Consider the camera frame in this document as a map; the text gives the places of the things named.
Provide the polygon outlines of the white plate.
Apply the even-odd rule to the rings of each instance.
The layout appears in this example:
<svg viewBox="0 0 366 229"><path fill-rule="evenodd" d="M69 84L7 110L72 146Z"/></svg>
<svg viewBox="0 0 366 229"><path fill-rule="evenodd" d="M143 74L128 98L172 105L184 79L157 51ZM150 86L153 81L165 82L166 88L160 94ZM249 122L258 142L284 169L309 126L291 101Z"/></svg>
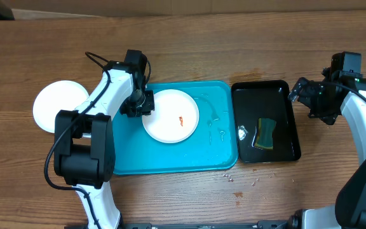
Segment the white plate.
<svg viewBox="0 0 366 229"><path fill-rule="evenodd" d="M199 120L198 105L190 95L167 89L154 94L154 111L142 117L142 124L153 139L172 144L190 137Z"/></svg>
<svg viewBox="0 0 366 229"><path fill-rule="evenodd" d="M55 117L60 110L72 111L82 104L89 94L74 81L62 80L49 84L37 95L32 114L36 124L46 132L55 132Z"/></svg>

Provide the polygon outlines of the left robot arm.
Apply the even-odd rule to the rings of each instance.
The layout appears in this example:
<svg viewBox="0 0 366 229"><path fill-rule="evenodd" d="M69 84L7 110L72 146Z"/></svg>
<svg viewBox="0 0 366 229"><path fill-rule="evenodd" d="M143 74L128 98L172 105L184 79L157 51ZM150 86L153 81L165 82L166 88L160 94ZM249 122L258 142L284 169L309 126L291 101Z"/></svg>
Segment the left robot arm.
<svg viewBox="0 0 366 229"><path fill-rule="evenodd" d="M102 81L85 105L56 115L44 178L54 189L79 195L87 228L120 228L122 215L110 185L115 166L112 120L116 113L137 118L154 111L154 93L146 88L151 64L148 60L108 61L102 70Z"/></svg>

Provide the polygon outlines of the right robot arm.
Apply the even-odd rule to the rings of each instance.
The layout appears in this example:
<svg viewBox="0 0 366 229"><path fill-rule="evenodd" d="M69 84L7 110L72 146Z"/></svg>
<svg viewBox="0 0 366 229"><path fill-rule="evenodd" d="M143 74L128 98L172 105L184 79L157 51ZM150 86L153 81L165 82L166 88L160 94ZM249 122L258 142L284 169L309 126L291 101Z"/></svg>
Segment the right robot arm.
<svg viewBox="0 0 366 229"><path fill-rule="evenodd" d="M359 168L337 195L334 205L301 211L290 228L366 228L366 79L352 74L335 81L299 78L288 96L309 107L310 116L337 108L351 130Z"/></svg>

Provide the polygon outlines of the green yellow sponge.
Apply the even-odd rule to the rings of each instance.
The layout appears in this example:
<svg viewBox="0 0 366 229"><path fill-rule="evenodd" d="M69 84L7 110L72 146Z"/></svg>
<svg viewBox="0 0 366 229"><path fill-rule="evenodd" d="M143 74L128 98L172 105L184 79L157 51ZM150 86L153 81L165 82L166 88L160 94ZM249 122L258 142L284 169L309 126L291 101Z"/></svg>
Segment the green yellow sponge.
<svg viewBox="0 0 366 229"><path fill-rule="evenodd" d="M259 149L272 150L275 127L276 121L270 118L259 118L254 146Z"/></svg>

